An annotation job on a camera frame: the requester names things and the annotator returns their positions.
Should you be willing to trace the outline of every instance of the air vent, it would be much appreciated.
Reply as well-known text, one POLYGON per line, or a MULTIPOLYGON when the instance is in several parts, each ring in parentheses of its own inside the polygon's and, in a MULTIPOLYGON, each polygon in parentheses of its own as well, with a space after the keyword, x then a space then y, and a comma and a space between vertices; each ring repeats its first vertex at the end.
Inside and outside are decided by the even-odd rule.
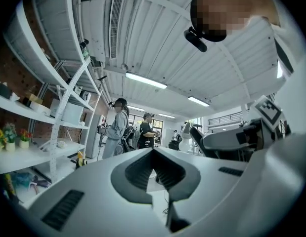
POLYGON ((79 201, 82 199, 84 193, 71 190, 69 191, 42 219, 50 227, 60 231, 65 225, 69 216, 76 208, 79 201))
POLYGON ((233 176, 241 176, 243 174, 242 170, 228 168, 228 167, 221 167, 219 168, 219 171, 226 173, 226 174, 233 175, 233 176))
POLYGON ((118 30, 124 0, 112 0, 109 27, 110 59, 117 58, 118 30))

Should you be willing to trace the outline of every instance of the shelving unit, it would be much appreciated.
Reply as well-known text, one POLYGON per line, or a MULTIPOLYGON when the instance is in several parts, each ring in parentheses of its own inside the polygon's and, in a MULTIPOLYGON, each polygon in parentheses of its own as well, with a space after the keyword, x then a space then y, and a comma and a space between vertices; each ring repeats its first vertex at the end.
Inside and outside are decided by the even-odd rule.
MULTIPOLYGON (((35 120, 49 123, 49 124, 55 124, 56 122, 56 120, 52 117, 46 116, 44 114, 39 114, 33 111, 31 108, 21 104, 18 101, 11 101, 2 96, 0 96, 0 108, 10 111, 12 113, 18 114, 20 116, 27 117, 29 119, 35 119, 35 120)), ((62 126, 67 126, 67 127, 88 129, 88 126, 70 124, 64 121, 61 121, 59 124, 62 126)))
MULTIPOLYGON (((34 129, 34 120, 52 124, 50 139, 33 139, 29 149, 17 147, 13 153, 3 151, 0 153, 0 174, 12 171, 39 171, 51 180, 52 185, 66 177, 75 170, 75 164, 68 156, 75 154, 85 147, 86 141, 81 144, 58 138, 60 126, 86 129, 89 133, 89 125, 75 125, 61 120, 67 102, 83 106, 92 111, 91 107, 78 94, 74 92, 76 85, 82 86, 84 91, 97 95, 95 106, 97 106, 101 93, 90 74, 90 57, 86 60, 79 47, 76 29, 74 25, 72 0, 33 0, 35 14, 38 18, 41 32, 45 41, 58 61, 53 67, 41 50, 34 34, 31 31, 23 7, 20 2, 16 7, 8 27, 3 32, 3 37, 23 66, 42 83, 40 97, 43 98, 47 89, 56 94, 56 86, 62 88, 62 96, 55 118, 36 113, 32 109, 13 102, 0 96, 0 108, 9 112, 30 118, 29 127, 34 129), (58 68, 63 68, 70 82, 66 81, 58 73, 58 68), (49 141, 47 150, 39 149, 44 142, 49 141), (57 141, 63 140, 67 146, 63 149, 57 147, 57 141)), ((33 202, 35 192, 32 190, 19 189, 17 193, 24 200, 33 202)))
MULTIPOLYGON (((67 157, 85 148, 84 145, 72 142, 66 139, 62 140, 67 144, 64 149, 56 148, 55 157, 67 157)), ((51 160, 48 151, 44 152, 39 149, 39 146, 46 142, 47 139, 33 139, 33 143, 30 144, 29 149, 16 148, 15 152, 9 153, 7 151, 0 152, 0 174, 9 173, 19 169, 35 166, 51 160)))
MULTIPOLYGON (((75 171, 76 165, 71 162, 71 160, 67 157, 59 157, 56 160, 56 167, 59 169, 57 172, 57 180, 60 181, 72 172, 75 171)), ((48 163, 42 163, 35 166, 35 169, 37 169, 40 173, 42 173, 47 178, 51 179, 51 172, 49 170, 48 163)))
MULTIPOLYGON (((76 64, 84 62, 75 29, 72 0, 32 0, 32 4, 49 49, 57 61, 67 61, 63 67, 72 77, 77 71, 76 64)), ((79 78, 77 85, 99 94, 89 70, 79 78)))

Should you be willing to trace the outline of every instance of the railing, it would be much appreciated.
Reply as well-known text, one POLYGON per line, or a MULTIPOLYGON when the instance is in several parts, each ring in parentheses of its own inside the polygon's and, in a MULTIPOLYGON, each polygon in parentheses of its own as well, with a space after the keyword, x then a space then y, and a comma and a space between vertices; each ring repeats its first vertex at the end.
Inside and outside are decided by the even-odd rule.
POLYGON ((216 125, 216 124, 224 124, 224 123, 229 123, 229 122, 237 122, 237 121, 242 121, 241 119, 243 118, 243 113, 239 112, 239 113, 233 113, 230 115, 226 115, 220 118, 213 118, 213 119, 209 119, 209 125, 216 125))

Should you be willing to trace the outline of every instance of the hand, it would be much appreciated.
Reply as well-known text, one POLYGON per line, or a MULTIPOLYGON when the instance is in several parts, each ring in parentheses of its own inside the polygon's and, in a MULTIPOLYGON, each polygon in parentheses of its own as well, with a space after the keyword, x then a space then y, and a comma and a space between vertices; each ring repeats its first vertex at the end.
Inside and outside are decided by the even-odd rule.
POLYGON ((102 135, 105 135, 105 131, 106 131, 106 129, 101 129, 101 128, 100 128, 100 129, 98 130, 98 133, 99 133, 99 134, 102 134, 102 135))

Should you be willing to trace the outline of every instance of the white ceiling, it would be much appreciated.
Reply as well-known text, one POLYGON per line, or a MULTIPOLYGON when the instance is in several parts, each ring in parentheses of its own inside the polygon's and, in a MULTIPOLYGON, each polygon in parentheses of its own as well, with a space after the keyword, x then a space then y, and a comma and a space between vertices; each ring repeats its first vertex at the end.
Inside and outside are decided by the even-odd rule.
MULTIPOLYGON (((223 42, 206 41, 208 51, 202 53, 183 36, 184 30, 191 25, 190 1, 144 0, 140 5, 140 0, 124 0, 117 58, 111 60, 107 16, 111 0, 102 3, 104 27, 96 25, 101 14, 99 8, 90 9, 82 16, 83 27, 90 25, 91 28, 89 38, 101 39, 99 29, 104 31, 107 57, 104 71, 112 98, 124 97, 179 120, 207 116, 252 102, 282 86, 284 79, 276 78, 277 53, 273 31, 267 22, 254 18, 246 29, 228 36, 223 42), (168 88, 161 90, 125 78, 123 63, 129 71, 166 83, 168 88), (187 97, 191 95, 207 99, 210 107, 189 101, 187 97)), ((101 56, 97 55, 101 51, 96 48, 91 52, 101 56)))

